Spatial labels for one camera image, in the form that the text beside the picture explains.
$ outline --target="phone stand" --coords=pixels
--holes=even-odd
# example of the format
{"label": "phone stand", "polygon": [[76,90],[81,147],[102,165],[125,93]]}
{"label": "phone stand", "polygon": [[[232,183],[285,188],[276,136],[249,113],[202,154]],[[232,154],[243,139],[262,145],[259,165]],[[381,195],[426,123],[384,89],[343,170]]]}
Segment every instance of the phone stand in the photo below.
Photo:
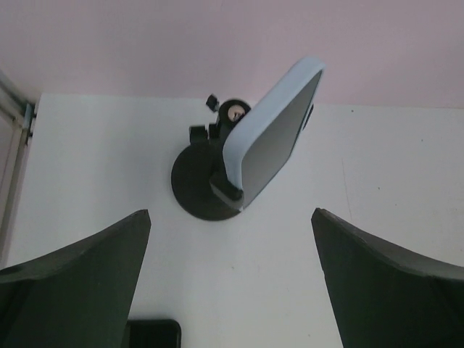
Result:
{"label": "phone stand", "polygon": [[171,186],[174,197],[189,214],[202,220],[220,221],[241,211],[244,194],[227,180],[223,146],[229,133],[251,108],[238,99],[220,105],[214,95],[206,105],[217,112],[216,123],[209,124],[208,128],[190,127],[190,145],[174,162]]}

